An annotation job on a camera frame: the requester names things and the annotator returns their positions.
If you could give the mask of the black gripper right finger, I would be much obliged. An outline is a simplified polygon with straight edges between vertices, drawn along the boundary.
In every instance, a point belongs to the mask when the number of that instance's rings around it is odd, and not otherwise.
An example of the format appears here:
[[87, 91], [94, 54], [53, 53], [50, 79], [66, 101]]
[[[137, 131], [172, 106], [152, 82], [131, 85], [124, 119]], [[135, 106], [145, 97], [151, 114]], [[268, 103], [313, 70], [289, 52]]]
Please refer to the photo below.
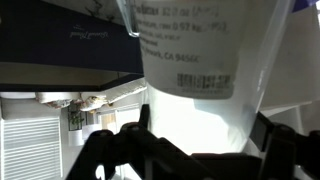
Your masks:
[[298, 180], [296, 166], [313, 180], [320, 180], [319, 130], [302, 135], [258, 112], [250, 139], [260, 152], [265, 152], [259, 180]]

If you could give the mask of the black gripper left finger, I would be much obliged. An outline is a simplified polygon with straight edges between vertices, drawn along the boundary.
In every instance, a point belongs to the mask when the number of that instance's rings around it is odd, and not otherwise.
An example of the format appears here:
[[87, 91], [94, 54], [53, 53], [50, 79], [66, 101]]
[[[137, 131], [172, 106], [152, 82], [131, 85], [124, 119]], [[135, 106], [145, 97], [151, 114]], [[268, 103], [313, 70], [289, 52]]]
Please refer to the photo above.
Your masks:
[[150, 116], [150, 107], [144, 104], [139, 120], [124, 124], [119, 133], [91, 133], [66, 180], [111, 180], [116, 167], [125, 164], [142, 180], [214, 180], [194, 157], [149, 132]]

